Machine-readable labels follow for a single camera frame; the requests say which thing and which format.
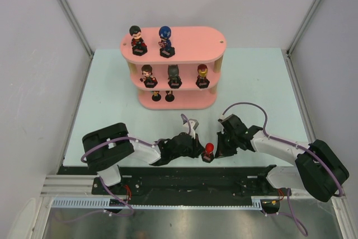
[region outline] metal floor panel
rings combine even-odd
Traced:
[[[333,205],[316,200],[292,200],[296,216],[313,239],[342,239]],[[297,239],[305,238],[287,217],[265,217],[254,210],[138,209],[132,217],[94,214],[71,224],[62,220],[82,216],[92,209],[51,209],[43,239]],[[289,212],[283,201],[281,212]]]

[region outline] display shelf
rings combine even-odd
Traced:
[[[213,88],[216,86],[220,79],[220,72],[214,72],[214,63],[208,63],[208,80],[210,81],[209,87],[207,89]],[[140,71],[142,65],[136,65],[136,69]],[[179,76],[182,81],[182,85],[179,89],[171,89],[168,85],[168,65],[167,64],[156,64],[153,65],[153,75],[158,81],[158,84],[155,88],[146,88],[144,83],[140,81],[140,78],[143,78],[141,72],[132,73],[130,78],[134,85],[137,88],[145,91],[195,91],[201,90],[197,87],[196,78],[197,78],[197,64],[179,64]]]
[[[206,109],[216,100],[216,88],[221,75],[223,55],[226,49],[226,40],[223,34],[211,27],[173,27],[171,28],[172,46],[175,55],[164,58],[160,55],[158,42],[159,28],[142,28],[142,38],[148,51],[142,55],[134,55],[131,47],[130,34],[123,38],[120,49],[126,59],[132,83],[138,88],[140,103],[147,109]],[[206,89],[196,85],[198,65],[206,64],[208,72],[206,78],[210,81]],[[158,81],[154,88],[147,88],[140,81],[142,66],[150,65],[147,70],[152,72]],[[177,64],[182,85],[172,89],[168,85],[168,65]],[[162,91],[160,101],[152,100],[151,91]],[[176,97],[173,102],[167,102],[165,91],[174,91]]]
[[[123,57],[133,64],[193,64],[210,63],[218,60],[225,52],[226,40],[218,30],[205,27],[172,27],[172,46],[175,55],[170,58],[161,57],[158,42],[159,28],[142,28],[142,37],[148,46],[148,52],[142,56],[133,55],[132,37],[127,34],[121,41],[120,49]]]
[[[167,109],[206,109],[211,106],[217,97],[216,92],[211,93],[211,90],[199,91],[177,91],[174,92],[174,101],[167,102],[165,99],[166,92],[159,92],[162,96],[160,101],[154,102],[152,100],[152,93],[149,91],[139,90],[139,102],[147,109],[167,110]]]

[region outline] wooden dowel post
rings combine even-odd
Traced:
[[[219,73],[220,70],[222,69],[222,62],[223,62],[223,55],[214,62],[214,72],[215,73]]]
[[[138,95],[143,95],[144,94],[144,90],[142,90],[142,89],[138,89]]]
[[[128,67],[129,67],[130,74],[136,74],[136,66],[135,66],[135,64],[129,63],[129,62],[127,62],[127,64],[128,64]]]
[[[212,93],[212,94],[214,94],[214,93],[216,93],[216,89],[218,88],[218,85],[216,84],[213,88],[210,88],[209,89],[209,92],[210,93]]]

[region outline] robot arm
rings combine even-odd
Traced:
[[[267,180],[275,188],[305,189],[316,199],[328,201],[338,188],[323,166],[326,165],[329,168],[340,185],[349,177],[345,166],[324,141],[316,140],[308,144],[271,137],[265,134],[261,127],[247,128],[241,119],[233,114],[223,120],[219,119],[219,122],[224,128],[223,132],[218,133],[219,151],[223,148],[239,147],[243,150],[267,153],[296,166],[275,167],[270,171]]]
[[[160,166],[173,158],[172,149],[179,152],[184,149],[187,153],[201,153],[204,148],[195,133],[198,126],[197,120],[185,117],[182,126],[184,133],[172,139],[160,139],[154,144],[149,144],[128,134],[124,123],[114,124],[82,138],[85,151],[82,160],[103,179],[106,186],[113,186],[121,182],[119,162],[128,156],[149,165]]]

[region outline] light blue table surface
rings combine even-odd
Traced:
[[[131,135],[152,142],[172,138],[182,132],[180,113],[197,119],[200,142],[217,143],[218,123],[226,107],[235,102],[254,102],[268,113],[267,131],[296,141],[307,141],[303,122],[293,93],[284,59],[279,48],[227,49],[218,84],[218,99],[205,110],[148,110],[138,101],[136,87],[129,78],[129,69],[119,50],[96,50],[73,131],[63,161],[64,166],[86,166],[82,137],[115,123],[125,123]],[[236,114],[246,126],[263,124],[262,112],[247,105],[233,107],[227,115]],[[181,157],[167,166],[175,167],[238,167],[267,166],[288,163],[263,153],[238,150],[233,157],[204,163],[201,158]],[[148,166],[141,160],[127,157],[120,166]]]

